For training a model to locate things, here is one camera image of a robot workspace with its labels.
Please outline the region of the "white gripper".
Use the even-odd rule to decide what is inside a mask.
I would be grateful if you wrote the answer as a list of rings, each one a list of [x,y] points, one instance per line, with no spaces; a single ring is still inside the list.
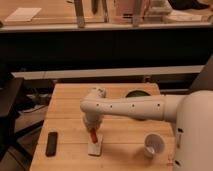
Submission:
[[[92,129],[96,129],[97,135],[103,135],[102,129],[100,127],[102,123],[102,116],[98,114],[86,113],[83,116],[83,122],[85,125],[86,131],[90,134]]]

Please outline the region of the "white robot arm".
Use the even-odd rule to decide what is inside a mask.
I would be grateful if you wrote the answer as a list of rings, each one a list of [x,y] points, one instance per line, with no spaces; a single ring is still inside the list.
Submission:
[[[81,100],[80,109],[88,130],[99,128],[103,115],[173,122],[173,171],[213,171],[213,91],[110,99],[97,87]]]

